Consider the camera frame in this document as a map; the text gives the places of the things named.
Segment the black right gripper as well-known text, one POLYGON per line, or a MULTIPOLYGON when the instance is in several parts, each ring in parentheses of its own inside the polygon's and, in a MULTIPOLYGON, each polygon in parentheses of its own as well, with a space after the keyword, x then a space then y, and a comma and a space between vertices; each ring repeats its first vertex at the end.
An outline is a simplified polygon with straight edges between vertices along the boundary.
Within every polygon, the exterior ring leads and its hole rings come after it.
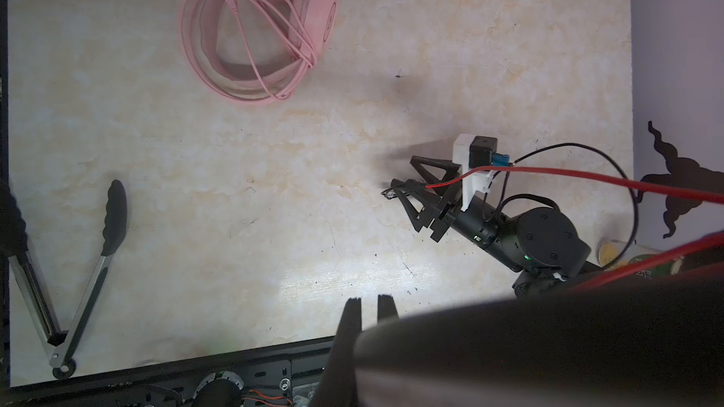
POLYGON ((460 200, 444 200, 446 187, 429 188, 427 184, 452 181, 460 165, 452 160, 412 156, 410 164, 424 182, 393 179, 382 191, 387 200, 399 200, 416 232, 427 228, 435 242, 450 231, 456 231, 476 246, 491 246, 500 231, 500 221, 493 218, 496 208, 474 196, 463 211, 460 200))

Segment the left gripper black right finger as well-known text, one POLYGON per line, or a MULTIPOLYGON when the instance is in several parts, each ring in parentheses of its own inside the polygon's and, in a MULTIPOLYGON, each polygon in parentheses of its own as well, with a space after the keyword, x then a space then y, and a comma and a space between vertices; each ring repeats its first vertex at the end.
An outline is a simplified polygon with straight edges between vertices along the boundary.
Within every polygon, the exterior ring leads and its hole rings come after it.
POLYGON ((394 298, 388 294, 377 297, 377 324, 397 320, 399 313, 394 298))

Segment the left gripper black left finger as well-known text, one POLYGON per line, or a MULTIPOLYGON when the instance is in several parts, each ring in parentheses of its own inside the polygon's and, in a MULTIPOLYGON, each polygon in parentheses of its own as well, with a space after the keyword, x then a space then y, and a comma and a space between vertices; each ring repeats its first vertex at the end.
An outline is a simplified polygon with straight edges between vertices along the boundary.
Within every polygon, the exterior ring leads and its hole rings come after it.
POLYGON ((362 331, 361 314, 359 298, 352 298, 345 303, 322 380, 310 406, 357 405, 354 345, 362 331))

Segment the white black headphones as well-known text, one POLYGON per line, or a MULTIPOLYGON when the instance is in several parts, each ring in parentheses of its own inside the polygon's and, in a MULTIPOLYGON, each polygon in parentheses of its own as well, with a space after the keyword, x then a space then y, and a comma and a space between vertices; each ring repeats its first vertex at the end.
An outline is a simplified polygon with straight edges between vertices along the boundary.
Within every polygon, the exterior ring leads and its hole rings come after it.
POLYGON ((720 406, 723 278, 401 318, 354 346, 363 406, 720 406))

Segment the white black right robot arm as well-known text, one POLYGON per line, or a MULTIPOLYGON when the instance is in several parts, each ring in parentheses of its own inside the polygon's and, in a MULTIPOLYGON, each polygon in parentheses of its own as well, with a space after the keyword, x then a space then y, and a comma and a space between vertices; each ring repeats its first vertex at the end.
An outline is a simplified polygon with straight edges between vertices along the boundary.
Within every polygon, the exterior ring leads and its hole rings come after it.
POLYGON ((594 271, 586 262, 591 248, 554 201, 533 194, 514 195, 514 200, 530 200, 539 206, 510 218, 477 194, 464 205, 463 186, 454 182, 459 164, 414 156, 411 165, 422 180, 394 179, 382 195, 401 201, 417 232, 427 228, 431 239, 439 242, 454 230, 511 269, 518 275, 512 286, 518 298, 560 290, 579 274, 594 271))

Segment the metal tongs black tips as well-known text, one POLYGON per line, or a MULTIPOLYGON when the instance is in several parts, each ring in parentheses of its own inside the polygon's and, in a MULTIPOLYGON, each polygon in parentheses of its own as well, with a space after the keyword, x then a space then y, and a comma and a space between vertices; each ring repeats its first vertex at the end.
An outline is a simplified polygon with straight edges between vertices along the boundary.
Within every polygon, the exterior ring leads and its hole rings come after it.
POLYGON ((1 183, 1 259, 9 265, 32 323, 39 335, 52 377, 68 380, 77 372, 75 353, 88 327, 92 311, 109 275, 115 254, 124 243, 128 230, 128 199, 126 187, 119 179, 107 189, 102 240, 96 243, 97 257, 91 271, 76 268, 70 261, 55 263, 48 271, 41 269, 26 229, 26 221, 7 181, 1 183), (82 295, 73 318, 64 325, 54 311, 57 300, 52 289, 60 283, 72 282, 75 293, 82 295))

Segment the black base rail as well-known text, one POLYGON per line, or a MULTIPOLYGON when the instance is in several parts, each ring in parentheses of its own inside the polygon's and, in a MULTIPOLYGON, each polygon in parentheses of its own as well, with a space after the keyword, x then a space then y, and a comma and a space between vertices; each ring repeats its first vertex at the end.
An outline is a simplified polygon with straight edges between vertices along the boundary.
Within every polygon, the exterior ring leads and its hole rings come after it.
POLYGON ((179 360, 1 391, 3 406, 292 406, 320 382, 333 338, 179 360))

